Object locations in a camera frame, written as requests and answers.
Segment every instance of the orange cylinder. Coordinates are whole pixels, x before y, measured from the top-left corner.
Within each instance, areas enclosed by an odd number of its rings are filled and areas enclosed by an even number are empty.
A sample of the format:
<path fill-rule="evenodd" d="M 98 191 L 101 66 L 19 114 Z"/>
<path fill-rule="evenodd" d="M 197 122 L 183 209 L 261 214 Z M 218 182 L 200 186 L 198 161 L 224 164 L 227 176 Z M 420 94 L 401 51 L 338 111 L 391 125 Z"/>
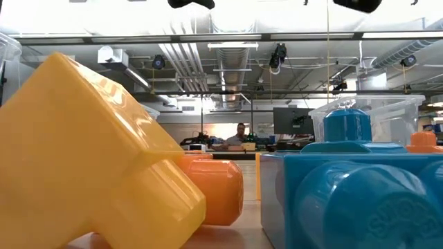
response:
<path fill-rule="evenodd" d="M 234 162 L 209 160 L 212 157 L 212 154 L 185 155 L 177 165 L 206 197 L 203 224 L 231 225 L 242 214 L 243 173 Z"/>
<path fill-rule="evenodd" d="M 443 153 L 443 147 L 437 146 L 435 134 L 430 131 L 416 132 L 410 136 L 410 153 Z"/>

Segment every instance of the person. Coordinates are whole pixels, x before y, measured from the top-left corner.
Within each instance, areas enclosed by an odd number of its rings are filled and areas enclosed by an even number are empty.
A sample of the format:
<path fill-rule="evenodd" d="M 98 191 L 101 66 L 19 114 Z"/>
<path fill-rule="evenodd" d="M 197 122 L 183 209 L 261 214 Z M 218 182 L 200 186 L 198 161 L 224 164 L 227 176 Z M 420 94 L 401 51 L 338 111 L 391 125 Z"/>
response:
<path fill-rule="evenodd" d="M 237 134 L 226 139 L 223 145 L 213 147 L 214 150 L 227 150 L 230 146 L 241 146 L 246 136 L 244 135 L 244 130 L 246 125 L 244 123 L 237 124 Z"/>

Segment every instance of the blue toy block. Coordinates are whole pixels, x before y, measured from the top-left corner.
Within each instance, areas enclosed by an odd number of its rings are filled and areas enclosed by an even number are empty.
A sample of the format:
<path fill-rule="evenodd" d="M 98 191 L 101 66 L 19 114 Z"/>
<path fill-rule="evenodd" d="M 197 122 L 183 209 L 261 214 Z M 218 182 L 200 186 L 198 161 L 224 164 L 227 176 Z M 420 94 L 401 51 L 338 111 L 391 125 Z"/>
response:
<path fill-rule="evenodd" d="M 325 139 L 261 155 L 262 227 L 275 249 L 443 248 L 443 155 L 372 143 L 370 117 L 333 111 Z"/>

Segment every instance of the computer monitor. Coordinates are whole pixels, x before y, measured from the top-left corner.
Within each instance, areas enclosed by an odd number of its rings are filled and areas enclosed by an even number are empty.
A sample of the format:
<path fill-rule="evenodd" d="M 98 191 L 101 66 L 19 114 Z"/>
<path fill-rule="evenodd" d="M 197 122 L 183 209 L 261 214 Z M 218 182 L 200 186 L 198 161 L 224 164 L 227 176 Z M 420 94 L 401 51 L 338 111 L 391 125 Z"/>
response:
<path fill-rule="evenodd" d="M 313 109 L 274 108 L 274 134 L 314 134 L 314 124 L 309 112 Z"/>

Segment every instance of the ventilation duct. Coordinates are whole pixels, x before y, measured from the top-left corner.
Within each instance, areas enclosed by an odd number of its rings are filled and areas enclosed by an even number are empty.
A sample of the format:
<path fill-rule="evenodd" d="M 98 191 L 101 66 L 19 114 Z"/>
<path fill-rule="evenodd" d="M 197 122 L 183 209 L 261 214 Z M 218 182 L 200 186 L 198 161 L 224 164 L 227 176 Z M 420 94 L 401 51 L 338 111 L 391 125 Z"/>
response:
<path fill-rule="evenodd" d="M 427 31 L 443 30 L 443 19 L 435 22 L 426 28 Z M 414 53 L 420 51 L 427 46 L 438 42 L 438 39 L 420 39 L 415 41 L 409 41 L 401 46 L 398 46 L 391 51 L 387 52 L 385 55 L 379 56 L 372 63 L 372 68 L 380 69 L 387 66 L 392 66 L 398 64 L 402 59 L 413 55 Z"/>
<path fill-rule="evenodd" d="M 108 69 L 123 72 L 145 91 L 152 91 L 152 85 L 129 64 L 129 56 L 123 49 L 113 49 L 110 46 L 103 46 L 98 50 L 98 63 Z M 177 101 L 166 95 L 157 95 L 156 97 L 167 107 L 177 106 Z"/>
<path fill-rule="evenodd" d="M 226 19 L 226 13 L 220 13 L 217 16 L 216 12 L 211 14 L 213 21 L 214 33 L 253 33 L 255 20 L 252 18 L 245 18 L 248 20 L 245 24 L 241 25 L 243 28 L 233 30 L 229 26 L 224 27 L 220 25 L 220 19 Z M 232 44 L 243 44 L 243 42 L 231 42 Z M 227 91 L 240 91 L 242 90 L 242 84 L 244 80 L 244 71 L 228 71 L 229 69 L 246 69 L 249 57 L 249 48 L 216 48 L 217 61 L 220 71 L 220 80 L 223 85 L 222 89 Z M 238 95 L 223 95 L 221 108 L 223 109 L 239 109 L 239 96 Z"/>

